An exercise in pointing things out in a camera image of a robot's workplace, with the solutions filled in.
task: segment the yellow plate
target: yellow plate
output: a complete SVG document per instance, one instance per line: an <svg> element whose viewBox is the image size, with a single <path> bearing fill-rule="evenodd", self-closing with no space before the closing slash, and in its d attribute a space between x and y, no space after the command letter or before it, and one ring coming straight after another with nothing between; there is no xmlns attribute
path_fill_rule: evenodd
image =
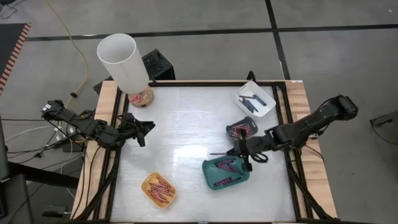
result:
<svg viewBox="0 0 398 224"><path fill-rule="evenodd" d="M141 189L159 208L169 206L177 194L175 188L156 172L146 178Z"/></svg>

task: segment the white tabletop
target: white tabletop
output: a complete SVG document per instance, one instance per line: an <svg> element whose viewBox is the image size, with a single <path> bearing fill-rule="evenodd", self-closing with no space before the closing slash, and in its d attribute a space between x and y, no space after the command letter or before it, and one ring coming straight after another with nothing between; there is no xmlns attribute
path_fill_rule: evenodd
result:
<svg viewBox="0 0 398 224"><path fill-rule="evenodd" d="M128 140L122 149L111 222L266 222L295 220L282 152L267 152L269 162L252 161L249 180L211 190L202 162L211 152L226 152L233 143L225 127L246 114L235 104L231 87L158 87L146 108L129 105L140 121L154 121L146 147ZM272 88L262 87L270 96ZM259 132L278 125L274 108L255 119ZM165 209L141 190L146 177L158 172L177 190Z"/></svg>

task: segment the table lamp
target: table lamp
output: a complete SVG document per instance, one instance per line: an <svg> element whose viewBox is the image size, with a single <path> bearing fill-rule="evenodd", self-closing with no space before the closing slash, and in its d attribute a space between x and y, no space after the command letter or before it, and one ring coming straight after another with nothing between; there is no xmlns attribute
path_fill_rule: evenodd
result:
<svg viewBox="0 0 398 224"><path fill-rule="evenodd" d="M154 92L148 86L149 76L136 41L126 34L113 34L103 39L97 55L121 91L137 107L149 105Z"/></svg>

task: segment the white lamp shade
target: white lamp shade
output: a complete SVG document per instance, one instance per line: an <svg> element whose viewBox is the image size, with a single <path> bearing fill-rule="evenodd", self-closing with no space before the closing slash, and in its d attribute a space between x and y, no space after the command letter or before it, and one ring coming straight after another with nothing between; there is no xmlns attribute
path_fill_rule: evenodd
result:
<svg viewBox="0 0 398 224"><path fill-rule="evenodd" d="M116 81L121 91L138 94L149 83L136 41L126 34L113 34L97 47L98 58Z"/></svg>

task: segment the wooden table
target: wooden table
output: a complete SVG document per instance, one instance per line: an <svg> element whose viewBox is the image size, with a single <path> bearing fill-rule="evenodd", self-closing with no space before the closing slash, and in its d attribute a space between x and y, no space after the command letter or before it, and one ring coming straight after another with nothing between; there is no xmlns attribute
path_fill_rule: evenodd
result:
<svg viewBox="0 0 398 224"><path fill-rule="evenodd" d="M200 80L200 81L158 81L159 83L167 83L167 82L211 82L211 81L206 81L206 80ZM237 81L231 81L231 80L225 80L225 81L219 81L217 82L241 82L241 80ZM302 81L266 81L266 82L285 82L286 85L286 90L287 90L287 96L289 99L290 103L290 110L292 112L292 118L294 121L303 118L304 116L308 115L310 113L310 107L308 105L308 100L307 100L307 95L305 93L304 89L304 84ZM96 114L95 114L95 119L102 119L104 121L107 121L108 123L111 122L112 115L114 113L114 105L115 105L115 100L116 100L116 94L117 94L117 84L114 81L105 81L103 82L103 86L101 89L101 93L99 95L99 100L96 108ZM282 109L282 117L285 123L287 123L287 113L284 108L284 102L283 102L283 96L282 96L282 91L278 94L279 96L279 101L280 101L280 106ZM123 102L124 102L124 97L125 94L121 95L120 99L120 104L119 108L117 110L118 114L121 114L123 111ZM316 140L308 140L307 144L320 152L320 147L318 144L318 141ZM78 189L76 192L76 199L75 203L73 204L73 212L75 212L77 205L79 203L80 197L83 194L80 206L77 208L77 212L75 217L77 217L86 207L86 199L88 196L88 202L91 201L93 196L98 190L99 182L100 182L100 176L101 176L101 171L103 167L103 161L104 161L104 155L105 155L105 150L100 149L93 158L95 151L97 150L98 145L95 141L90 141L88 143L87 151L86 151L86 157L85 157L85 162L86 166L84 168L85 172L85 181L83 182L83 171L81 172L80 175L80 182L78 185ZM111 158L114 157L114 152L111 152ZM331 196L330 188L329 188L329 182L328 178L326 175L326 170L325 166L323 164L322 159L317 155L316 153L312 152L309 149L306 149L305 147L302 149L302 164L303 164L303 170L305 174L305 180L307 182L307 188L313 195L313 197L316 199L316 201L325 209L325 211L333 216L336 217L336 210L335 210L335 205L333 203L333 198ZM93 169L91 172L91 180L90 180L90 189L88 189L88 183L89 183L89 173L90 173L90 163L93 161ZM109 166L111 167L113 163L113 160L111 159L109 161ZM307 213L305 210L305 204L304 204L304 199L303 196L298 188L297 189L297 196L298 196L298 201L299 201L299 207L300 207L300 214L302 218L307 217ZM104 218L105 213L106 213L106 204L108 202L108 195L109 195L109 189L105 192L103 195L102 201L101 201L101 209L99 211L99 218Z"/></svg>

